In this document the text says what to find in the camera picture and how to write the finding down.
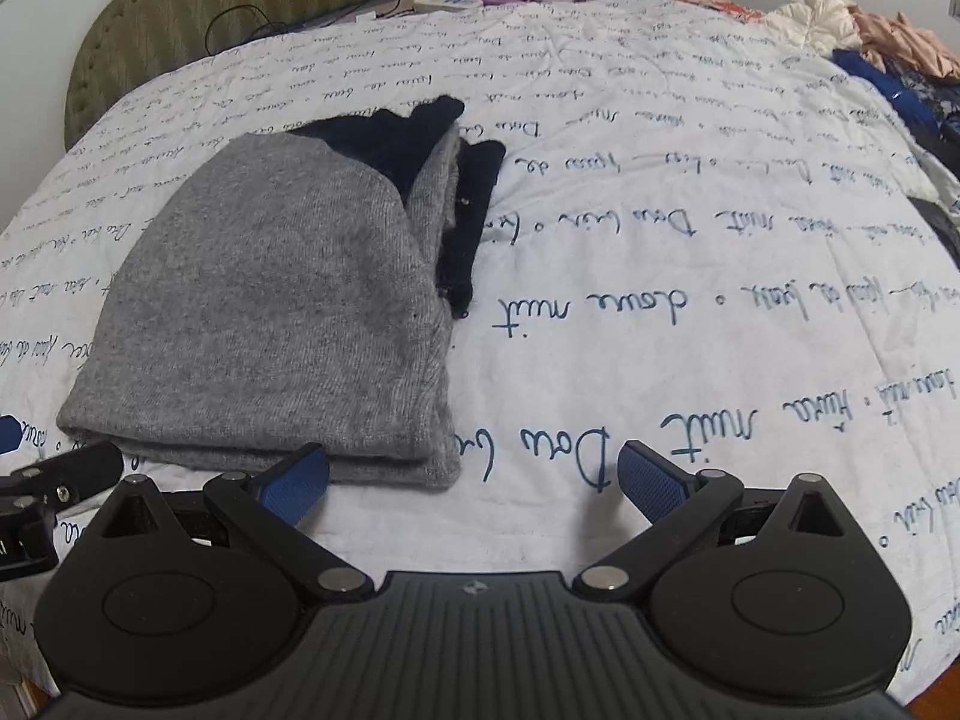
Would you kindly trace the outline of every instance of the gray knit fabric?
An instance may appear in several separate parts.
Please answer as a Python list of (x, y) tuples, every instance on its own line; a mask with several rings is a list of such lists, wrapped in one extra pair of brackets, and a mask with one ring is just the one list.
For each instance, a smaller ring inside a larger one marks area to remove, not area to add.
[(453, 127), (404, 210), (323, 141), (229, 143), (117, 271), (61, 429), (214, 470), (318, 440), (336, 481), (451, 485), (451, 319), (434, 282), (458, 146)]

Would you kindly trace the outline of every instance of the bed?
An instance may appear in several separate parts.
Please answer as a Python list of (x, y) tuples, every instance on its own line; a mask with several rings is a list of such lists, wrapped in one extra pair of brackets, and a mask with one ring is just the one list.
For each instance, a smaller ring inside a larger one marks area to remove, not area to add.
[[(24, 427), (0, 471), (74, 446), (56, 413), (112, 274), (198, 166), (242, 133), (444, 93), (467, 141), (508, 149), (448, 354), (461, 478), (336, 485), (301, 528), (378, 580), (570, 576), (646, 526), (613, 473), (626, 440), (753, 487), (814, 470), (904, 589), (890, 690), (921, 693), (960, 653), (960, 274), (906, 197), (950, 210), (960, 186), (872, 87), (674, 0), (333, 25), (123, 95), (0, 235), (0, 410)], [(211, 475), (127, 463), (167, 490)], [(98, 503), (61, 519), (62, 553)], [(46, 580), (0, 586), (0, 640), (53, 690)]]

